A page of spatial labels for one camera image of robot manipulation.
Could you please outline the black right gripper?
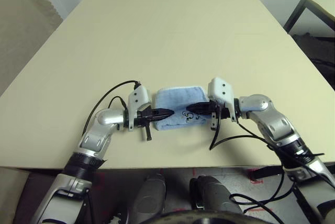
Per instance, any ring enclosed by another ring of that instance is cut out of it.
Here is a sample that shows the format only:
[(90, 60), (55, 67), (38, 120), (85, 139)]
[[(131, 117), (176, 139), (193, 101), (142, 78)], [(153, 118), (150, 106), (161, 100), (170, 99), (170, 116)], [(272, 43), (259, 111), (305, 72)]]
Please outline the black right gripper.
[(228, 106), (229, 104), (227, 102), (222, 104), (214, 100), (210, 100), (209, 102), (199, 102), (188, 105), (186, 109), (198, 115), (211, 115), (210, 129), (218, 130), (220, 128), (219, 125), (222, 119), (229, 118), (232, 121), (235, 121), (236, 119), (235, 109), (233, 107), (229, 108)]

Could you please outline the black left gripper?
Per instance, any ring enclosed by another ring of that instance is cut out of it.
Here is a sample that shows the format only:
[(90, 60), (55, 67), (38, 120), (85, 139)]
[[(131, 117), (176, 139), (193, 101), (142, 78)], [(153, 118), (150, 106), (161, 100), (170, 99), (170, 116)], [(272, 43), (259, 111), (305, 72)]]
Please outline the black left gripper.
[(152, 136), (150, 131), (150, 123), (152, 121), (156, 122), (167, 119), (173, 114), (174, 111), (170, 109), (164, 109), (164, 108), (152, 109), (151, 106), (147, 106), (146, 108), (137, 111), (135, 125), (138, 128), (144, 128), (146, 131), (147, 141), (151, 141)]

